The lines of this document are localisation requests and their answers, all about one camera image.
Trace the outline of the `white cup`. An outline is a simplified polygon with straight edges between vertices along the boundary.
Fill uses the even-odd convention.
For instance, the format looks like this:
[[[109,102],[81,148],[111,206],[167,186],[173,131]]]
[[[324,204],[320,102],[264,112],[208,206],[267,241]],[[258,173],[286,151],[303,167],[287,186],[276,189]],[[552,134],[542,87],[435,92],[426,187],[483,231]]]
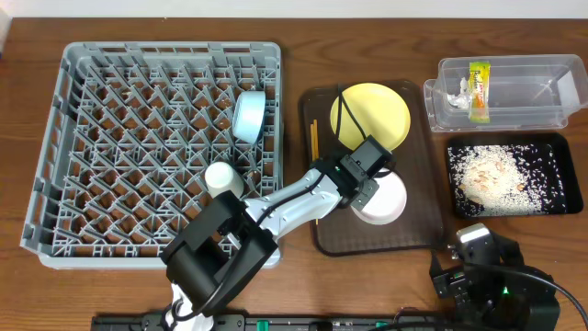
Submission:
[[[205,182],[208,193],[214,199],[225,191],[231,191],[237,198],[244,193],[244,183],[241,176],[229,164],[214,162],[205,170]]]

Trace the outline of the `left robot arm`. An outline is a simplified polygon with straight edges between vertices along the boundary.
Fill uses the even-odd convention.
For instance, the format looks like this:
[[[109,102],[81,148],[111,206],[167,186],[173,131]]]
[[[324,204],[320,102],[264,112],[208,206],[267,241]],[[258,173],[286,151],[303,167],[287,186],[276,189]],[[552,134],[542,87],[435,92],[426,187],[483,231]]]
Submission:
[[[336,208],[363,209],[379,189],[380,170],[392,160],[369,136],[350,154],[316,160],[301,179],[269,195],[216,196],[161,254],[174,292],[162,329],[211,329],[212,316],[277,253],[282,236]]]

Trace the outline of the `white tissue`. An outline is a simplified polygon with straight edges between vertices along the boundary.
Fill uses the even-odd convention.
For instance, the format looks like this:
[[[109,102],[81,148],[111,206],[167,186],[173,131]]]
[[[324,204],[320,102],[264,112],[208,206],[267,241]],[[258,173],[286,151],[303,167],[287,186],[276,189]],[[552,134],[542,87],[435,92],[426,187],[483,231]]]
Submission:
[[[469,80],[463,77],[459,82],[459,93],[457,95],[447,94],[447,102],[450,106],[459,109],[468,109],[471,104],[469,91]]]

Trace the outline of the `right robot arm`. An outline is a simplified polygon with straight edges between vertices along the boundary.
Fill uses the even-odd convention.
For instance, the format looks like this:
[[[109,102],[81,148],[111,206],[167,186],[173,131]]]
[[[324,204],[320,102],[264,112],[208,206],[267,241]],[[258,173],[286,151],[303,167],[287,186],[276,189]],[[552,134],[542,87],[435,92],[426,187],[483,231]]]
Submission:
[[[560,317],[553,278],[525,264],[517,242],[498,234],[456,246],[460,266],[443,269],[432,252],[437,296],[454,303],[450,320],[495,330],[553,330]]]

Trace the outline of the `green yellow snack wrapper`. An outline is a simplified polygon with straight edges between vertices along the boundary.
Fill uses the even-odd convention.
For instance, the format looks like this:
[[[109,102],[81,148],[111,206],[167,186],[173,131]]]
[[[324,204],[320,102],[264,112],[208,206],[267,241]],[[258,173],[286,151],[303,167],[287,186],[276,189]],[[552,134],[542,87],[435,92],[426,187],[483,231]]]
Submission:
[[[488,109],[491,64],[474,62],[469,64],[469,119],[475,123],[489,123]]]

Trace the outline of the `light blue bowl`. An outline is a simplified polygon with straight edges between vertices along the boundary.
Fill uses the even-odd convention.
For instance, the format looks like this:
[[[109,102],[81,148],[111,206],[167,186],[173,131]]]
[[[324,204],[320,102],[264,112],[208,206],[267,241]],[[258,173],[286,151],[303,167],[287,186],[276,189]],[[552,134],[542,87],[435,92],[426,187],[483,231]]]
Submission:
[[[249,144],[255,144],[264,123],[266,94],[263,91],[244,91],[236,101],[232,133]]]

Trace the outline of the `pink white bowl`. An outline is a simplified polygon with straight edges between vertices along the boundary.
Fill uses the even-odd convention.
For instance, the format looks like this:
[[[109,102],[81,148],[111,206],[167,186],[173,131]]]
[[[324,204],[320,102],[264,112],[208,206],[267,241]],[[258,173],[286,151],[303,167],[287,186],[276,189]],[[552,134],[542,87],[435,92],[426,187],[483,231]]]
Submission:
[[[368,204],[359,211],[351,210],[362,221],[374,225],[384,225],[397,220],[403,213],[407,203],[407,190],[400,176],[393,171],[378,172],[375,181],[378,190]]]

